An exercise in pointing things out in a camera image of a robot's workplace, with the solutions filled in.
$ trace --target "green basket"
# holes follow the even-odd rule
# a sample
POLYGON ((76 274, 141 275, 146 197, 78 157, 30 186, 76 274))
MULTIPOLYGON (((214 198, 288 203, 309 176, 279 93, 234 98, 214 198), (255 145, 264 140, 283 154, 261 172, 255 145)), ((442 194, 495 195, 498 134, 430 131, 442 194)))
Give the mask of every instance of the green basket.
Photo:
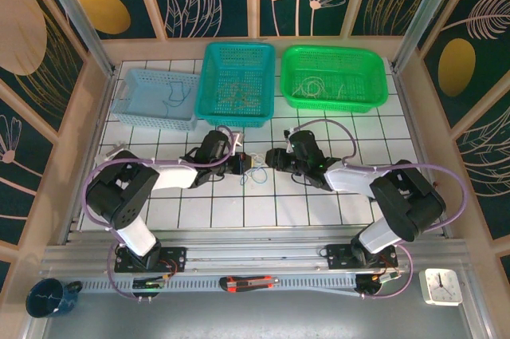
POLYGON ((388 99, 383 60, 365 49, 288 48, 281 59, 280 86, 293 108, 366 113, 388 99))

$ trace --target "light blue basket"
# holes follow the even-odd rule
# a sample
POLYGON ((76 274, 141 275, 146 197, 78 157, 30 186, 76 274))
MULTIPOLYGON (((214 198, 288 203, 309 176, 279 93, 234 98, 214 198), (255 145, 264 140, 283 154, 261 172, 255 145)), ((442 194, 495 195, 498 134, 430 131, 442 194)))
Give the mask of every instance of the light blue basket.
POLYGON ((121 122, 158 129, 194 130, 197 74, 130 69, 112 104, 121 122))
POLYGON ((275 50, 250 42, 207 46, 195 113, 212 125, 261 128, 273 117, 275 50))

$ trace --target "teal basket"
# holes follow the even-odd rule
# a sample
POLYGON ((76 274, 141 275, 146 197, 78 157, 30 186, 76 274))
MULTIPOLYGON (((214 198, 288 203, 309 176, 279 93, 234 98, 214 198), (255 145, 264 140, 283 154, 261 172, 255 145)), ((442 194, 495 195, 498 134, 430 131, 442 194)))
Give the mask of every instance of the teal basket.
POLYGON ((293 108, 365 113, 388 99, 383 60, 365 49, 288 48, 281 59, 280 86, 293 108))
POLYGON ((211 125, 261 128, 273 117, 272 45, 214 42, 207 46, 195 113, 211 125))
POLYGON ((130 69, 110 113, 124 124, 145 128, 194 130, 198 74, 130 69))

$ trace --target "clock face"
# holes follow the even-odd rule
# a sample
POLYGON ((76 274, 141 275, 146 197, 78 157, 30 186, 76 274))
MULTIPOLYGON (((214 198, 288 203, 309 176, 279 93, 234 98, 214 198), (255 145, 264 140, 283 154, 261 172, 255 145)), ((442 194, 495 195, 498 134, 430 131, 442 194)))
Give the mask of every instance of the clock face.
POLYGON ((461 287, 453 270, 427 269, 426 282, 430 299, 439 303, 461 303, 461 287))

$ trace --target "metal base plate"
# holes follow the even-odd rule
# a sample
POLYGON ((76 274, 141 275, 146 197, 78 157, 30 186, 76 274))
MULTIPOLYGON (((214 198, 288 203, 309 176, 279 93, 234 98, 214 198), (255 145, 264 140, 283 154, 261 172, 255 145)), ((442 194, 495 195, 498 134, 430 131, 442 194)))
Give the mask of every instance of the metal base plate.
POLYGON ((159 262, 153 269, 147 270, 141 266, 137 266, 128 249, 119 248, 117 250, 117 260, 115 262, 114 271, 118 274, 122 273, 168 273, 168 266, 171 269, 177 265, 177 272, 182 273, 186 265, 186 248, 185 247, 162 247, 159 252, 159 262))
MULTIPOLYGON (((327 245, 326 255, 329 270, 359 269, 358 259, 352 254, 351 244, 327 245)), ((398 260, 393 246, 388 246, 378 253, 379 260, 367 265, 367 269, 385 269, 397 267, 398 260)))

